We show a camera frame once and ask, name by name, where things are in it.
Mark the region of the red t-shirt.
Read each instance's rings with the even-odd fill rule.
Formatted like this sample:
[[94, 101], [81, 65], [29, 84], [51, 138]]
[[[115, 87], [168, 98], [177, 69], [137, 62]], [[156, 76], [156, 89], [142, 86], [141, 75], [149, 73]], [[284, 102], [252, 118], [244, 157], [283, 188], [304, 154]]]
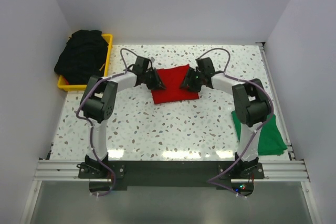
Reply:
[[161, 81], [165, 85], [165, 89], [151, 91], [155, 105], [199, 99], [197, 92], [191, 92], [180, 88], [189, 68], [189, 65], [184, 65], [157, 70]]

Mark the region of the folded green t-shirt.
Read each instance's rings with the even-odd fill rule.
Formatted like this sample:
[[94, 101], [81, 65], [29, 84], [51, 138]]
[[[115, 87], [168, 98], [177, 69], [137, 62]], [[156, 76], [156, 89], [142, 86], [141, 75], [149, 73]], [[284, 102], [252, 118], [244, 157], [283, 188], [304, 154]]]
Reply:
[[276, 116], [273, 115], [261, 129], [258, 154], [259, 156], [282, 155], [286, 149], [287, 146], [285, 145], [276, 124]]

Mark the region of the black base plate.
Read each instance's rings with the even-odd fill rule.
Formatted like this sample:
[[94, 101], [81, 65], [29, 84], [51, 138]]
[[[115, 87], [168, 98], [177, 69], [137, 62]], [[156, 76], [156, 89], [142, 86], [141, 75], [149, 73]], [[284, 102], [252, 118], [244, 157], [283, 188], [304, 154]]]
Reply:
[[92, 193], [129, 187], [210, 187], [232, 189], [243, 195], [254, 190], [254, 180], [264, 179], [261, 163], [231, 161], [97, 161], [77, 164], [78, 177], [89, 181]]

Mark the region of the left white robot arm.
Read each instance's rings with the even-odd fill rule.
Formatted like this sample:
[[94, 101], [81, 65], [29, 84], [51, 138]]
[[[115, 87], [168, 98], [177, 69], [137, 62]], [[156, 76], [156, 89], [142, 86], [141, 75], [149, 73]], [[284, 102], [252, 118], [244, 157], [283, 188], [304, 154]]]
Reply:
[[89, 124], [89, 150], [85, 161], [77, 165], [79, 178], [116, 178], [109, 164], [107, 122], [112, 116], [117, 93], [141, 84], [145, 84], [149, 90], [165, 89], [153, 67], [153, 60], [142, 56], [137, 56], [135, 63], [121, 73], [90, 77], [76, 112], [78, 119]]

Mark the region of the black t-shirt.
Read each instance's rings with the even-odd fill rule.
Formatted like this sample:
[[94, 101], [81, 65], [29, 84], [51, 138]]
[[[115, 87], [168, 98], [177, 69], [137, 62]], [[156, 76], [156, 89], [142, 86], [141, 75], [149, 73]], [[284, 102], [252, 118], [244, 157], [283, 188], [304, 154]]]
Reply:
[[78, 30], [66, 43], [54, 67], [70, 85], [87, 84], [91, 76], [103, 76], [108, 42], [100, 30]]

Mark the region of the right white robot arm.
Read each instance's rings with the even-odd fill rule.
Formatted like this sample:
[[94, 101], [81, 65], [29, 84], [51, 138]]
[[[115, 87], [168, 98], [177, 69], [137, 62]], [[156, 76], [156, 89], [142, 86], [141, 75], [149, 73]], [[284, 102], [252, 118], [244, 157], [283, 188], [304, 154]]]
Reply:
[[263, 126], [274, 114], [274, 106], [259, 79], [244, 80], [215, 71], [212, 60], [197, 59], [197, 67], [189, 67], [180, 85], [181, 89], [199, 92], [202, 86], [231, 94], [234, 111], [241, 124], [240, 140], [235, 161], [211, 180], [234, 171], [239, 178], [246, 178], [258, 165], [258, 144]]

